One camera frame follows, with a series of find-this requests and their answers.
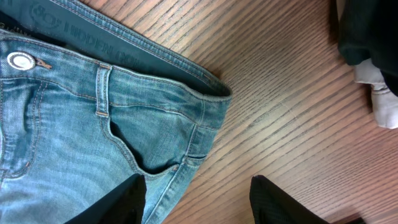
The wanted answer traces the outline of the blue denim jeans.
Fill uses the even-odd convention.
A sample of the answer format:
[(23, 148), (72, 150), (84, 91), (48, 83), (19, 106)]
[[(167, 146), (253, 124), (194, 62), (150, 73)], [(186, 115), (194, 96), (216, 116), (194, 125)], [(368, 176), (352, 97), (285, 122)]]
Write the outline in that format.
[(162, 223), (231, 89), (80, 1), (1, 2), (1, 222), (94, 222), (130, 177)]

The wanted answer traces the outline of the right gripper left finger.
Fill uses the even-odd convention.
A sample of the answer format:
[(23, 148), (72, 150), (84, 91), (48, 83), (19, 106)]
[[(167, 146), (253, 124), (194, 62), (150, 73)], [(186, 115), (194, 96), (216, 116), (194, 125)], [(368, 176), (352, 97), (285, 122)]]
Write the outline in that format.
[(146, 181), (134, 174), (66, 224), (141, 224)]

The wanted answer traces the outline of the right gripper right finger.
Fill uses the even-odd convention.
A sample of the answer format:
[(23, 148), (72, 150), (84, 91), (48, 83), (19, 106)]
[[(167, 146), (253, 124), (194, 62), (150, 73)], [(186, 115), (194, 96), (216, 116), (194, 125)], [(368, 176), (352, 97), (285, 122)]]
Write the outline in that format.
[(249, 199), (255, 224), (328, 224), (263, 175), (252, 177)]

